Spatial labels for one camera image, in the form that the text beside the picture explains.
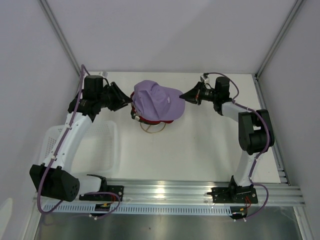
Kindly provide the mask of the red baseball cap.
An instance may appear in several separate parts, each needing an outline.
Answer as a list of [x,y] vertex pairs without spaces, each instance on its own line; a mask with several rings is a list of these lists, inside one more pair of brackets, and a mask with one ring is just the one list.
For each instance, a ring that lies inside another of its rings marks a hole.
[[164,124],[171,124],[173,123],[174,121],[173,120],[157,120],[157,121],[152,121],[152,120],[148,120],[148,119],[145,119],[143,118],[142,116],[138,115],[136,109],[135,109],[135,106],[133,104],[133,101],[131,102],[131,111],[130,111],[130,115],[131,115],[131,118],[133,120],[136,120],[138,121],[139,123],[142,123],[142,124],[146,124],[146,125],[150,125],[150,126],[156,126],[160,123],[164,123]]

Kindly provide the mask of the lavender baseball cap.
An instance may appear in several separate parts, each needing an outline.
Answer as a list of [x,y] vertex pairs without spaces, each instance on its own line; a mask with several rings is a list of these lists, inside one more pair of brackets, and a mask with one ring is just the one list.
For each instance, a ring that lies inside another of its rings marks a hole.
[[134,86],[132,103],[137,114],[146,120],[174,121],[185,111],[186,102],[180,95],[178,89],[143,80]]

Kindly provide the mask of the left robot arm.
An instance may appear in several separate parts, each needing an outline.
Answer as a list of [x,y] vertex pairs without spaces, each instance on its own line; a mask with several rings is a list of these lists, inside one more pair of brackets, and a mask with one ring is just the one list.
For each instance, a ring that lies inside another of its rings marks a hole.
[[38,201],[48,197],[72,202],[85,192],[90,192],[99,201],[107,197],[108,187],[99,178],[75,177],[71,168],[82,139],[101,110],[107,108],[115,112],[131,101],[115,82],[108,82],[101,75],[80,78],[78,93],[69,104],[65,124],[52,150],[42,163],[30,168]]

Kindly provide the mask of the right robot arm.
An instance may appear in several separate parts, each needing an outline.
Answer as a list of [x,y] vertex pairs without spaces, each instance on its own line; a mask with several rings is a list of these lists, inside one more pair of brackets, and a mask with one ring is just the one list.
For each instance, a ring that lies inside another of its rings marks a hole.
[[209,73],[204,73],[200,81],[180,98],[191,104],[211,102],[216,113],[230,118],[238,124],[238,142],[242,150],[240,161],[227,187],[213,187],[209,192],[214,203],[258,202],[253,176],[260,156],[275,143],[275,136],[268,110],[254,110],[237,103],[230,96],[229,77],[220,73],[211,87],[207,82]]

